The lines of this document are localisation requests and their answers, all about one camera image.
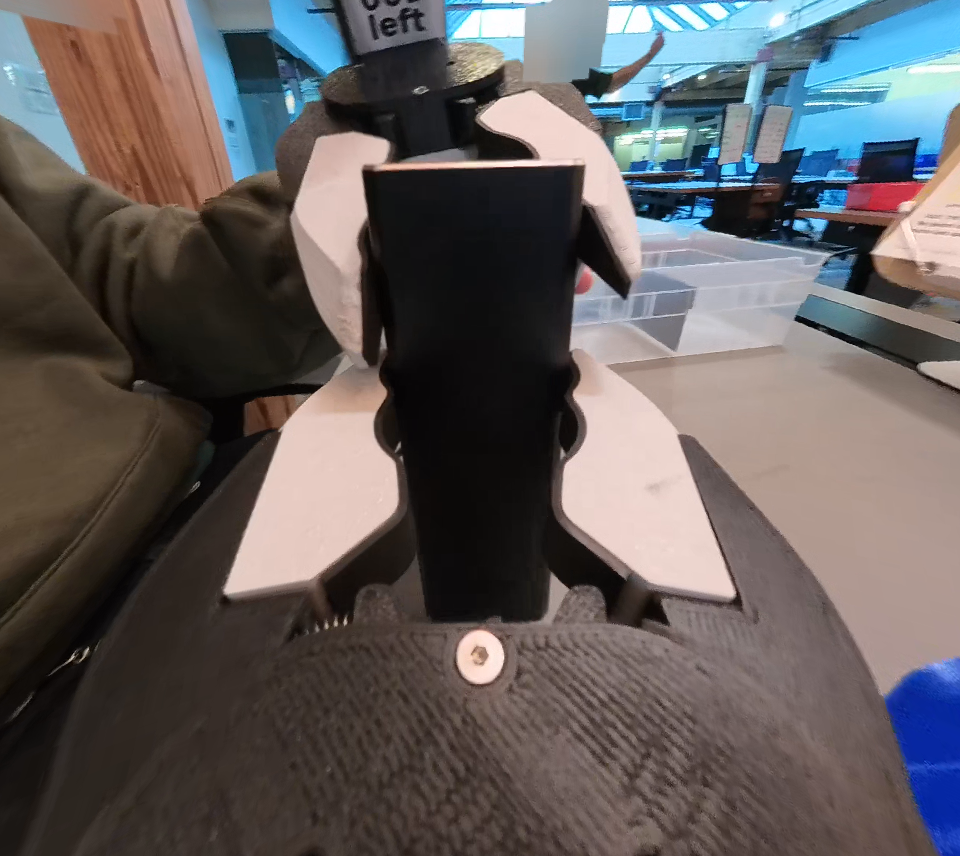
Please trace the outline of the grey desk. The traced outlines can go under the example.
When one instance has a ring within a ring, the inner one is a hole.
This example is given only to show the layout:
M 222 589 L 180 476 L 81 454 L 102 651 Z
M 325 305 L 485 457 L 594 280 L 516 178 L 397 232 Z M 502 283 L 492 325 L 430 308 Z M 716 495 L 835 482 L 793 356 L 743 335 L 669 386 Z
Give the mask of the grey desk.
M 880 691 L 958 658 L 958 392 L 798 322 L 780 346 L 606 366 L 788 541 Z

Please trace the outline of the small red bin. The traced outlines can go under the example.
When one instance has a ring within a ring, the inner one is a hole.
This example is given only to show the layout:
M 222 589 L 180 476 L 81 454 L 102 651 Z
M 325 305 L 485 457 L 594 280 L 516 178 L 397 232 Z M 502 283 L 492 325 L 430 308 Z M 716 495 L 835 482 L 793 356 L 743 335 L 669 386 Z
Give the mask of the small red bin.
M 845 208 L 869 212 L 896 212 L 916 199 L 926 186 L 920 180 L 853 182 L 846 190 Z

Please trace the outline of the white paper sign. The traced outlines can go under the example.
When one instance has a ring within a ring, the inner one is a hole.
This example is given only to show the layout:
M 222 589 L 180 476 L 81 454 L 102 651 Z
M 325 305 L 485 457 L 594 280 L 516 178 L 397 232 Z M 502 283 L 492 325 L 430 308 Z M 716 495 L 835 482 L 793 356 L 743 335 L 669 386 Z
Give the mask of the white paper sign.
M 727 104 L 724 107 L 716 160 L 718 166 L 724 167 L 741 161 L 747 148 L 752 118 L 751 104 Z
M 753 143 L 751 153 L 753 163 L 772 165 L 781 160 L 792 117 L 791 106 L 765 106 Z

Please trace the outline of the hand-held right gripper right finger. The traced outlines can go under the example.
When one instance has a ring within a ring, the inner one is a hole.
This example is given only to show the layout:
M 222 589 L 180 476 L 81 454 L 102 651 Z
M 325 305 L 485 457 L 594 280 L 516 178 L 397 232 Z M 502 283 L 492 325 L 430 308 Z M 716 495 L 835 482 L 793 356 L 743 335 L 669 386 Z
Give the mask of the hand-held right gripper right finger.
M 551 491 L 561 529 L 619 577 L 732 603 L 736 585 L 673 423 L 585 350 L 571 363 L 574 437 Z

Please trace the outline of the black desk rail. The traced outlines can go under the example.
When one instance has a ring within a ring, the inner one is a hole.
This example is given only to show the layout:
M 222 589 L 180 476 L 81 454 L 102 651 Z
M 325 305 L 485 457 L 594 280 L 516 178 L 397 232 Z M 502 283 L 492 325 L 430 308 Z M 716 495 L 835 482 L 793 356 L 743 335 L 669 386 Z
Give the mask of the black desk rail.
M 931 330 L 933 319 L 902 322 L 890 318 L 890 312 L 901 309 L 888 303 L 874 309 L 838 300 L 853 296 L 837 290 L 811 294 L 800 305 L 796 322 L 914 370 L 920 364 L 958 361 L 958 337 Z

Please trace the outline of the clear plastic bin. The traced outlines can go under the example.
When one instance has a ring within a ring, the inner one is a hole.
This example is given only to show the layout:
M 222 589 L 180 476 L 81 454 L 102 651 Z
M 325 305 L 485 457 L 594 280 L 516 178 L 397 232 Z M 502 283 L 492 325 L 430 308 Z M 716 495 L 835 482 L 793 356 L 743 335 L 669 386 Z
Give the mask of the clear plastic bin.
M 606 365 L 779 346 L 830 258 L 706 230 L 640 239 L 627 298 L 596 277 L 574 300 L 570 346 Z

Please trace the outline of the small black monitor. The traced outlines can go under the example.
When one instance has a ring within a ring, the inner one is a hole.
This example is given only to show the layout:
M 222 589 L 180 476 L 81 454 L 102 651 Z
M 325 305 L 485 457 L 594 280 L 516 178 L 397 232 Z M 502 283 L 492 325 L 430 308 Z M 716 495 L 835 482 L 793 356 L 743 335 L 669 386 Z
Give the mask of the small black monitor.
M 901 183 L 914 180 L 918 137 L 869 141 L 861 148 L 857 183 Z

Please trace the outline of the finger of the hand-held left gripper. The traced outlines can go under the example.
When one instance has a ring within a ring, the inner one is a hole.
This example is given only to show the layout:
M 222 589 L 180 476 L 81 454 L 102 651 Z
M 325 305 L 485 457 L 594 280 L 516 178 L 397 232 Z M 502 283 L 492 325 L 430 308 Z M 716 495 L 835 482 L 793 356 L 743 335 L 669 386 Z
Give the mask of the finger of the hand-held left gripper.
M 392 144 L 362 132 L 319 137 L 294 200 L 291 226 L 309 295 L 331 336 L 356 364 L 379 362 L 382 327 L 365 294 L 368 208 L 364 168 L 386 163 Z
M 483 159 L 582 164 L 578 259 L 619 297 L 642 272 L 642 245 L 627 187 L 598 119 L 577 89 L 523 89 L 478 111 Z

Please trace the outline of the instruction sheet on stand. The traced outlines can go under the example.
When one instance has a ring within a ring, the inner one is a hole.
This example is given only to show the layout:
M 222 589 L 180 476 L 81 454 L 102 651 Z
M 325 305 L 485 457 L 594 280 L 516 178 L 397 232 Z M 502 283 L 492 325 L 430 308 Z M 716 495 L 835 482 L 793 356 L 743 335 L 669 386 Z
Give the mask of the instruction sheet on stand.
M 934 206 L 958 203 L 959 215 L 959 108 L 949 115 L 943 135 L 942 154 L 938 167 L 915 200 L 903 206 L 905 216 L 916 206 L 931 203 Z M 888 281 L 917 291 L 959 298 L 959 276 L 940 276 L 923 273 L 906 255 L 904 238 L 900 230 L 902 218 L 889 226 L 879 242 L 873 247 L 873 267 Z

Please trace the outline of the black office chair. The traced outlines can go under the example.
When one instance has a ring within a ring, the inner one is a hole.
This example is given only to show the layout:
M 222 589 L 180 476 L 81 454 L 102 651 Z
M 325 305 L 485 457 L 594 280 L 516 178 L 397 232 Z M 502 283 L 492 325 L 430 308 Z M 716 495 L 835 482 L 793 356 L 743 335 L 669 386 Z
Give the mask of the black office chair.
M 746 239 L 761 239 L 772 232 L 804 152 L 785 151 L 778 162 L 759 165 L 744 187 L 719 190 L 702 227 Z

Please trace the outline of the blue plastic bin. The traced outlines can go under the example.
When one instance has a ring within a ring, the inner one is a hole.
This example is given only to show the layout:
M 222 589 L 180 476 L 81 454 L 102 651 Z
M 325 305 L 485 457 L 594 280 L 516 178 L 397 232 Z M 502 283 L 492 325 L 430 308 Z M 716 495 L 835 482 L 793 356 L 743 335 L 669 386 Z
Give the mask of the blue plastic bin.
M 941 855 L 959 854 L 959 659 L 905 676 L 885 698 L 918 812 Z

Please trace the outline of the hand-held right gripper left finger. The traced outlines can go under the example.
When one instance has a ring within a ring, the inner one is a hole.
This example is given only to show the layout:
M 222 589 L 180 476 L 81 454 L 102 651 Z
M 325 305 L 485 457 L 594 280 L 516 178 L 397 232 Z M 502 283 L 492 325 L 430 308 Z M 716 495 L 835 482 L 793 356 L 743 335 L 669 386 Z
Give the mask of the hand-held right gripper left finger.
M 378 369 L 351 367 L 280 431 L 222 592 L 351 602 L 411 567 L 416 536 L 396 421 Z

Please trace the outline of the black USB hub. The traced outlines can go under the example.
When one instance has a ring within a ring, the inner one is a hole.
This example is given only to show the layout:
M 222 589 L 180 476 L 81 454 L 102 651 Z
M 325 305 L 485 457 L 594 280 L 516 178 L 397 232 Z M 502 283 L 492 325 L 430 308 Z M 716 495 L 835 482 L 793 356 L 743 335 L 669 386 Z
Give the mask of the black USB hub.
M 363 170 L 370 256 L 427 614 L 546 613 L 585 167 Z

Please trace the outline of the another person's forearm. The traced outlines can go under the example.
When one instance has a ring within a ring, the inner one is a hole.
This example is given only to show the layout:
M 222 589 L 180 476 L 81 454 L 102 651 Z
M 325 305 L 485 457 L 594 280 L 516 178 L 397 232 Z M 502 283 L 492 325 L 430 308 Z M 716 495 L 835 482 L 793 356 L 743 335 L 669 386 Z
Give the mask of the another person's forearm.
M 630 83 L 661 52 L 666 44 L 666 33 L 656 34 L 647 52 L 635 61 L 623 65 L 610 75 L 608 93 L 616 92 Z

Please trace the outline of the person's left forearm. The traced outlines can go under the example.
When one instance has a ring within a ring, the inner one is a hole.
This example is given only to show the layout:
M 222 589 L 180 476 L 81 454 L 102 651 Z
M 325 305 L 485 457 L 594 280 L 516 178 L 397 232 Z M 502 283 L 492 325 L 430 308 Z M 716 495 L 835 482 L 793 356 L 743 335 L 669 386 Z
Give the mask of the person's left forearm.
M 83 355 L 114 342 L 133 380 L 220 398 L 300 383 L 341 352 L 310 297 L 278 174 L 198 211 L 132 201 L 2 118 L 2 322 Z

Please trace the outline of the wooden office table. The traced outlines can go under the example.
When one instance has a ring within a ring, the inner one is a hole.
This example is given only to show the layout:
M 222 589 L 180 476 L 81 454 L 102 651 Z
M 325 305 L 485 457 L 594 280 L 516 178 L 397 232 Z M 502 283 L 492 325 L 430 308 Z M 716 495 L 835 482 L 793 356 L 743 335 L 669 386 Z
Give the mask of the wooden office table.
M 798 208 L 795 219 L 822 220 L 831 223 L 852 224 L 859 226 L 888 227 L 899 222 L 905 214 L 895 211 L 874 211 L 848 209 L 846 207 L 819 207 Z

